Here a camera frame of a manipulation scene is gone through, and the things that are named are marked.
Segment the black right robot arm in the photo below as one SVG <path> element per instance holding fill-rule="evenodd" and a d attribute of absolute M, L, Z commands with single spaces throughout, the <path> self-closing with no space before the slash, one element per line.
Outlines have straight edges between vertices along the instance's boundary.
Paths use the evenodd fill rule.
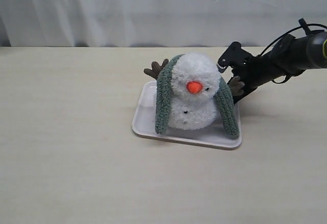
<path fill-rule="evenodd" d="M 217 67 L 220 73 L 231 67 L 233 75 L 244 83 L 243 94 L 233 96 L 237 103 L 259 86 L 279 77 L 284 76 L 282 83 L 285 83 L 306 70 L 326 69 L 326 31 L 315 30 L 301 38 L 286 34 L 271 51 L 257 56 L 235 41 L 218 59 Z"/>

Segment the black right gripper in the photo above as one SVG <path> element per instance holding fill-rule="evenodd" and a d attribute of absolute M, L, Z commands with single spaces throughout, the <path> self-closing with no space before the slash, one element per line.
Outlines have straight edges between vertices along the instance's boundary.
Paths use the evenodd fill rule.
<path fill-rule="evenodd" d="M 231 89 L 233 102 L 252 93 L 259 86 L 276 78 L 276 66 L 267 57 L 253 57 L 242 49 L 238 41 L 232 42 L 217 61 L 220 73 L 231 67 L 233 77 L 228 86 Z"/>

